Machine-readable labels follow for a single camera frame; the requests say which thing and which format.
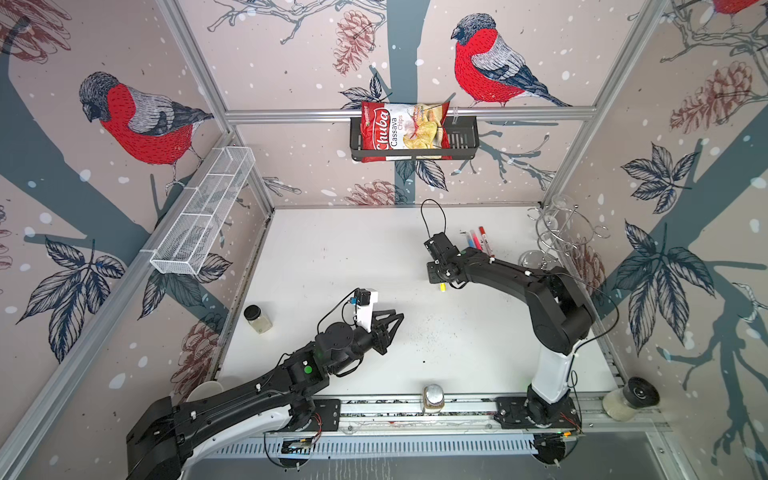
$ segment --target silver lid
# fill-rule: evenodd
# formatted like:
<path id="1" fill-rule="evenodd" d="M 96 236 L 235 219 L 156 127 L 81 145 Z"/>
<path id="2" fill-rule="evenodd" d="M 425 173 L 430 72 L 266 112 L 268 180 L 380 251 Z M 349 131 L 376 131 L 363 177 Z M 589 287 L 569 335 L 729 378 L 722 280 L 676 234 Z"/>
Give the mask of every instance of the silver lid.
<path id="1" fill-rule="evenodd" d="M 441 405 L 443 403 L 442 387 L 435 383 L 424 387 L 424 397 L 429 405 Z"/>

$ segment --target chip bag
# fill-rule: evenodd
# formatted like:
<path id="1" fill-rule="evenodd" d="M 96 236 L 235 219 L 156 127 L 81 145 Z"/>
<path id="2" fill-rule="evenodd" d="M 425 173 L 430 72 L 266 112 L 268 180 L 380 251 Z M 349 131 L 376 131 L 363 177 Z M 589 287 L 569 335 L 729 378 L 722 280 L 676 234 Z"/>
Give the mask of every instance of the chip bag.
<path id="1" fill-rule="evenodd" d="M 444 104 L 362 103 L 363 150 L 416 150 L 450 148 L 443 124 L 448 113 Z M 411 157 L 364 157 L 363 162 L 410 160 Z M 425 155 L 417 158 L 445 158 Z"/>

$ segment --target black plastic shelf basket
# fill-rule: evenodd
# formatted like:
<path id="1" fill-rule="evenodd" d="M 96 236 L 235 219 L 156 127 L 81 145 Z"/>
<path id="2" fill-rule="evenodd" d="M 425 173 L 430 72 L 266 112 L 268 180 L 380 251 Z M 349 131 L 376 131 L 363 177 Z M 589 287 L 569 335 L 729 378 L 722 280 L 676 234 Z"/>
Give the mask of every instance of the black plastic shelf basket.
<path id="1" fill-rule="evenodd" d="M 450 148 L 417 148 L 414 150 L 363 150 L 362 134 L 360 133 L 361 118 L 350 118 L 349 149 L 352 159 L 362 161 L 365 157 L 450 157 L 443 160 L 472 160 L 480 146 L 477 117 L 458 117 L 454 123 L 453 117 L 446 117 L 443 127 L 448 135 Z"/>

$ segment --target white tabletop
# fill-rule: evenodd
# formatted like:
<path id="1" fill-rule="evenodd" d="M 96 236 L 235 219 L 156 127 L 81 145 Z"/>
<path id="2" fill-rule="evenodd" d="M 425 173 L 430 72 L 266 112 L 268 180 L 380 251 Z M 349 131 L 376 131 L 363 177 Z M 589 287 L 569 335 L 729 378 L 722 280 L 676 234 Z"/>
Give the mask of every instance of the white tabletop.
<path id="1" fill-rule="evenodd" d="M 535 248 L 525 211 L 446 208 L 447 234 L 463 248 L 459 231 L 482 225 L 493 254 L 517 263 Z M 425 216 L 432 233 L 442 229 L 439 210 L 425 208 Z M 259 334 L 240 312 L 219 381 L 231 388 L 268 372 L 281 353 L 314 339 L 318 320 L 345 294 L 363 287 L 379 291 L 377 310 L 396 309 L 405 321 L 385 356 L 371 350 L 356 372 L 332 377 L 323 395 L 419 393 L 429 383 L 446 393 L 524 392 L 540 349 L 528 307 L 474 283 L 441 292 L 427 280 L 427 239 L 418 208 L 278 210 L 243 303 L 258 305 L 273 327 Z M 335 321 L 339 310 L 321 329 Z M 596 342 L 579 351 L 574 369 L 580 391 L 616 386 Z"/>

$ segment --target white mesh shelf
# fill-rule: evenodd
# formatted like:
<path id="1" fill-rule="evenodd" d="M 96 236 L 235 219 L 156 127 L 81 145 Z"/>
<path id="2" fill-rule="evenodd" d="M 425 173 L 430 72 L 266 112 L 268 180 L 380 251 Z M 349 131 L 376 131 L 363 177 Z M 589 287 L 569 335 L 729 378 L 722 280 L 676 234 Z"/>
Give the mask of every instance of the white mesh shelf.
<path id="1" fill-rule="evenodd" d="M 197 275 L 255 160 L 248 147 L 224 147 L 150 262 L 160 273 Z"/>

